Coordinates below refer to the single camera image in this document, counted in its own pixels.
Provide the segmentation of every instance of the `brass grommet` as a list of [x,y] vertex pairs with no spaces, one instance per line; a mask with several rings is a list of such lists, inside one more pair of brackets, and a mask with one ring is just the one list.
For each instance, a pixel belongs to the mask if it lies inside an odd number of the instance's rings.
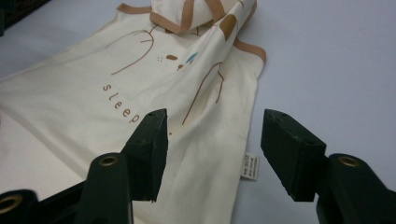
[[104,157],[99,161],[99,164],[102,166],[110,166],[113,165],[115,163],[117,163],[117,161],[119,161],[118,157],[115,156],[108,156],[108,157]]
[[346,156],[339,157],[338,160],[339,160],[341,163],[343,163],[344,165],[347,165],[347,166],[350,166],[350,167],[358,167],[358,166],[361,165],[361,164],[360,164],[358,161],[356,161],[355,159],[350,158],[350,157],[346,157]]
[[7,196],[4,199],[0,199],[0,215],[5,214],[12,209],[18,207],[22,202],[22,196],[20,194],[13,194]]

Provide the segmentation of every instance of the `baby sleeping bag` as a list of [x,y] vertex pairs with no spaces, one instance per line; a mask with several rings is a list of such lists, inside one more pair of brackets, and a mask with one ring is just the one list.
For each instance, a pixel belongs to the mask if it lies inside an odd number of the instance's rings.
[[236,38],[255,1],[224,2],[123,4],[91,37],[2,80],[1,192],[43,199],[84,180],[166,108],[163,183],[156,203],[133,203],[134,222],[230,223],[265,52]]

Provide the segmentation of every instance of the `care label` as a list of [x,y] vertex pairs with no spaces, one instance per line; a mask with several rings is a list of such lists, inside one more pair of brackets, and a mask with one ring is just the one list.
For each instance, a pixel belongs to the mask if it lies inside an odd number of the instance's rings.
[[242,163],[241,176],[247,179],[257,180],[259,172],[260,157],[245,153]]

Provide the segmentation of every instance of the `white surface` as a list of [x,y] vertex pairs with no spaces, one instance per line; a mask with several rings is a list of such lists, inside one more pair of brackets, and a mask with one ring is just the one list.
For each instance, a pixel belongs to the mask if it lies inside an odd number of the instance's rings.
[[[0,38],[0,77],[89,36],[121,2],[52,0]],[[396,190],[395,11],[393,0],[258,0],[240,39],[268,56],[247,145],[261,167],[257,182],[241,181],[233,223],[318,223],[316,205],[294,203],[262,155],[264,108],[301,122],[328,145],[326,155],[365,160]]]

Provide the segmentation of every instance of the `brown line drawing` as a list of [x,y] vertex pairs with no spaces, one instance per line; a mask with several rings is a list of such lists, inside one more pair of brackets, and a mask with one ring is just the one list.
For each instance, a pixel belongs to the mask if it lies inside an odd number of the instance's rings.
[[198,35],[198,36],[200,36],[199,35],[199,27],[197,27],[197,28],[195,28],[196,30],[197,30],[197,33],[195,34],[195,33],[191,33],[192,35]]
[[224,82],[224,77],[221,75],[221,72],[218,72],[219,76],[221,77],[221,83],[220,83],[220,90],[219,90],[219,95],[218,95],[218,99],[216,100],[216,104],[218,103],[219,99],[220,99],[220,95],[221,95],[221,90],[222,90],[222,83]]
[[[202,80],[202,82],[201,82],[201,84],[200,84],[200,86],[199,86],[199,88],[198,88],[198,91],[197,91],[197,93],[195,93],[194,99],[192,100],[192,103],[191,103],[191,105],[190,105],[189,111],[187,112],[186,117],[183,119],[183,122],[181,123],[182,125],[184,125],[184,122],[186,122],[186,119],[187,119],[187,117],[189,116],[189,114],[190,114],[190,112],[191,112],[191,109],[192,109],[192,106],[193,106],[194,103],[195,103],[195,100],[198,98],[198,94],[199,94],[199,92],[200,92],[200,90],[201,90],[201,88],[202,88],[202,85],[204,85],[204,82],[205,82],[206,78],[209,76],[209,74],[210,74],[210,72],[213,70],[213,68],[214,68],[215,66],[217,66],[217,65],[218,65],[218,66],[221,66],[222,63],[215,63],[215,64],[210,68],[209,72],[207,72],[207,74],[205,75],[204,79]],[[221,84],[220,84],[219,96],[218,96],[218,99],[217,99],[216,103],[219,101],[220,94],[221,94],[221,89],[222,89],[222,83],[223,83],[223,81],[224,81],[224,77],[220,74],[220,72],[218,72],[218,74],[219,74],[220,77],[221,77]]]
[[143,54],[142,57],[140,57],[140,58],[138,58],[136,61],[134,61],[134,62],[132,62],[132,63],[126,65],[125,67],[121,68],[120,70],[118,70],[118,71],[112,73],[111,76],[114,76],[114,75],[116,75],[117,73],[122,72],[123,70],[125,70],[125,69],[131,67],[132,65],[138,63],[140,60],[142,60],[144,57],[146,57],[146,55],[151,51],[152,46],[154,45],[154,36],[152,36],[151,33],[152,33],[152,31],[155,29],[155,27],[157,27],[157,26],[158,26],[158,25],[155,25],[154,27],[152,27],[150,31],[147,31],[147,30],[133,31],[133,32],[131,32],[131,33],[129,33],[129,34],[126,34],[126,35],[123,35],[123,36],[117,38],[116,40],[114,40],[113,42],[111,42],[110,44],[108,44],[107,46],[105,46],[105,49],[106,49],[106,48],[108,48],[110,45],[114,44],[115,42],[117,42],[118,40],[124,38],[124,37],[127,36],[127,35],[138,35],[138,34],[146,33],[146,34],[148,34],[148,35],[151,37],[151,39],[149,39],[149,40],[140,41],[140,43],[146,43],[146,42],[150,42],[150,41],[151,41],[151,45],[150,45],[150,47],[148,48],[148,51],[146,51],[146,53]]

